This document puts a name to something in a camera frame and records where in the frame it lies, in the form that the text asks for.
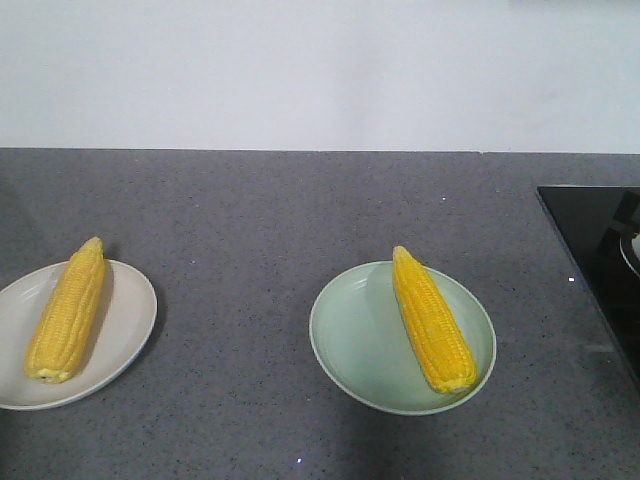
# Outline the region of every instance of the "light green plate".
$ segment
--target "light green plate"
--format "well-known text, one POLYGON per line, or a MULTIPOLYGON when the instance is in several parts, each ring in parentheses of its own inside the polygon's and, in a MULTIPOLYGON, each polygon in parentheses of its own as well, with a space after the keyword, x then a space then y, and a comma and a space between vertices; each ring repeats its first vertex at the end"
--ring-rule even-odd
POLYGON ((370 407, 401 415, 443 412, 473 397, 491 374, 496 335, 487 312, 458 282, 428 270, 478 365, 478 380, 466 392, 435 392, 422 375, 393 291, 391 262, 347 270, 313 305, 309 335, 320 365, 336 385, 370 407))

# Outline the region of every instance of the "induction cooktop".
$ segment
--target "induction cooktop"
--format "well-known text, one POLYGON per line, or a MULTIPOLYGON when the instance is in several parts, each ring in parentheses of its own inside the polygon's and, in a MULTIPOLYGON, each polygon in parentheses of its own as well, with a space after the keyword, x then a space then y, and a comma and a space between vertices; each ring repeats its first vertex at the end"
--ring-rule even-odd
POLYGON ((640 231, 640 187, 550 185, 538 193, 640 386, 640 272, 628 261, 640 231))

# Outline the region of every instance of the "yellow corn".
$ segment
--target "yellow corn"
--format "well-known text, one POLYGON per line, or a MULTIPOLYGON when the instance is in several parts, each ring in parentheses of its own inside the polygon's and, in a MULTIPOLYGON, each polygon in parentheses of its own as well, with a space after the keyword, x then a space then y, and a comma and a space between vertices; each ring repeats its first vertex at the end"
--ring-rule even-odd
POLYGON ((102 241, 93 237, 72 255, 27 348, 29 378, 61 383, 73 377, 89 339, 104 282, 102 241))
POLYGON ((477 367, 449 306, 428 270, 406 248, 393 249, 393 286, 422 372, 438 392, 465 390, 477 367))

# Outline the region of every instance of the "speckled countertop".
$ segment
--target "speckled countertop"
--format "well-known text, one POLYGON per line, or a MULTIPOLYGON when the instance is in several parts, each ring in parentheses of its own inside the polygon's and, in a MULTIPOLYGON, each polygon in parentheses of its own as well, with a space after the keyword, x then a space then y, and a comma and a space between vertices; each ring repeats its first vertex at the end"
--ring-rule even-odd
POLYGON ((0 477, 640 478, 640 394, 536 194, 638 178, 640 156, 0 150, 0 287, 97 233, 159 302, 106 388, 0 411, 0 477), (321 288, 396 243, 498 338, 435 416, 361 405, 308 340, 321 288))

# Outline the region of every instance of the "plate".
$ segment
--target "plate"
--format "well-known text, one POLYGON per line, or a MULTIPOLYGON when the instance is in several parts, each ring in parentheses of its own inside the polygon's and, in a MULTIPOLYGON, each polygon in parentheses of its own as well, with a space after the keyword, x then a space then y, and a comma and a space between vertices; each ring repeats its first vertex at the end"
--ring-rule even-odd
POLYGON ((40 410, 96 392, 120 375, 146 343, 157 312, 149 280, 109 260, 90 347, 82 370, 60 384, 44 384, 22 371, 40 315, 67 262, 30 273, 0 291, 0 407, 40 410))
POLYGON ((425 380, 404 329, 393 290, 392 262, 374 262, 338 275, 311 310, 309 336, 326 374, 370 407, 400 415, 428 415, 471 399, 496 360, 496 335, 487 312, 460 283, 431 268, 478 365, 478 379, 456 394, 425 380))
POLYGON ((633 273, 640 276, 640 235, 621 235, 620 253, 633 273))

